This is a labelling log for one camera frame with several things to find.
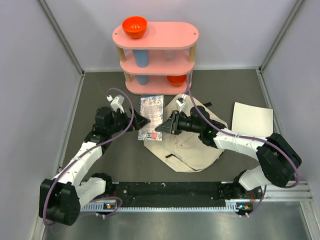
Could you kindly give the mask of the floral cover book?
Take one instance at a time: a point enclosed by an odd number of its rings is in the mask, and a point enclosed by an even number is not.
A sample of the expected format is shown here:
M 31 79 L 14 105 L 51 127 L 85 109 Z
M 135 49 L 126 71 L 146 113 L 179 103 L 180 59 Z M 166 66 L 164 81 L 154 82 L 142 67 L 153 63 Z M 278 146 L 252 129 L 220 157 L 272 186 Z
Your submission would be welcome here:
M 164 120 L 164 96 L 142 95 L 140 97 L 140 115 L 150 123 L 138 131 L 139 141 L 162 141 L 163 133 L 155 130 Z

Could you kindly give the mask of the cream canvas backpack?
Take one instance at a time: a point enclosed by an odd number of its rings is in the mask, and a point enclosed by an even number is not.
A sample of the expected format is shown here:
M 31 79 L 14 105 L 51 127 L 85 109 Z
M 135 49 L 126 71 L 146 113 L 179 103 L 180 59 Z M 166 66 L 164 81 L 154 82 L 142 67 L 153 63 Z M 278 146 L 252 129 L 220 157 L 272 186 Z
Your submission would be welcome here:
M 163 122 L 171 115 L 173 110 L 178 110 L 176 100 L 182 93 L 176 95 L 166 106 L 163 106 Z M 184 113 L 190 115 L 194 106 L 190 97 L 186 95 Z M 159 158 L 175 172 L 197 173 L 211 166 L 224 152 L 223 149 L 204 145 L 197 133 L 182 132 L 179 135 L 162 134 L 162 140 L 143 141 L 151 153 Z

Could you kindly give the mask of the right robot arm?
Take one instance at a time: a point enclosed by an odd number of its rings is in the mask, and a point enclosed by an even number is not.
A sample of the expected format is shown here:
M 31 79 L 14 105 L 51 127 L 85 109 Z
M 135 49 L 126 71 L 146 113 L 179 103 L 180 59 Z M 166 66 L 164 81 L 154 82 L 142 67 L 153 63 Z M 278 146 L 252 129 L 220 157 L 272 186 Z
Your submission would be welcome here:
M 199 105 L 190 109 L 190 115 L 173 110 L 156 131 L 171 135 L 195 133 L 208 147 L 230 150 L 257 160 L 259 165 L 256 168 L 241 172 L 233 181 L 233 192 L 239 198 L 245 198 L 253 189 L 264 185 L 287 188 L 302 163 L 282 135 L 275 132 L 266 137 L 241 135 L 211 119 L 205 108 Z

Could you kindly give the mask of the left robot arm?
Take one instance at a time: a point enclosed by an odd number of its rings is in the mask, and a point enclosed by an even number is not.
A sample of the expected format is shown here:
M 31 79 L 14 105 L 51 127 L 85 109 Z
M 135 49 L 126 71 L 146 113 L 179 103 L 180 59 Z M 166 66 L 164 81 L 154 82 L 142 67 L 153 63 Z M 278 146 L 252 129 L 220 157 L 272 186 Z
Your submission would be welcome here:
M 142 129 L 151 121 L 131 109 L 131 117 L 120 109 L 104 106 L 97 109 L 92 130 L 85 137 L 78 153 L 54 178 L 44 179 L 40 185 L 38 215 L 44 222 L 71 226 L 81 208 L 101 196 L 109 198 L 114 191 L 111 177 L 95 173 L 83 182 L 92 165 L 106 152 L 114 135 Z

